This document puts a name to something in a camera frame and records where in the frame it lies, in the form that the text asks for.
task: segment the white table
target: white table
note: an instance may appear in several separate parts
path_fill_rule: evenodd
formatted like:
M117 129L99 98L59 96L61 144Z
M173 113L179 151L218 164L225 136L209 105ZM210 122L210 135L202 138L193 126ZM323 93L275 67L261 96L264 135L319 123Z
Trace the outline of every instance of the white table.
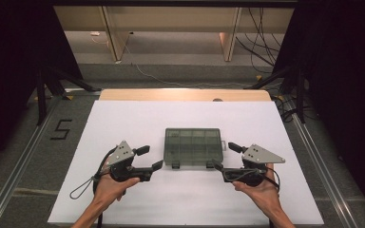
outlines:
M168 127L219 128L223 141L250 146L256 143L286 159L275 164L281 181L282 207L294 224L323 224L273 102L153 102L97 101L48 219L70 225L85 210L91 186L79 198L69 193L91 177L107 151L122 140L132 148L150 145L136 157L136 167L163 159ZM224 167L242 166L240 154L223 151ZM104 212L104 224L120 226L244 226L268 224L268 218L221 173L204 167L164 166L150 182L127 190L120 202Z

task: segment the plastic storage box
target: plastic storage box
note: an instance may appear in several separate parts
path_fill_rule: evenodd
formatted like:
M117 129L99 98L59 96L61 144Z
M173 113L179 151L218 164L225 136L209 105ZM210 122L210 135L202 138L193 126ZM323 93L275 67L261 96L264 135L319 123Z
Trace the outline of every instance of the plastic storage box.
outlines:
M172 168L180 168L180 165L213 168L212 160L223 161L221 151L221 132L218 128L165 130L164 163Z

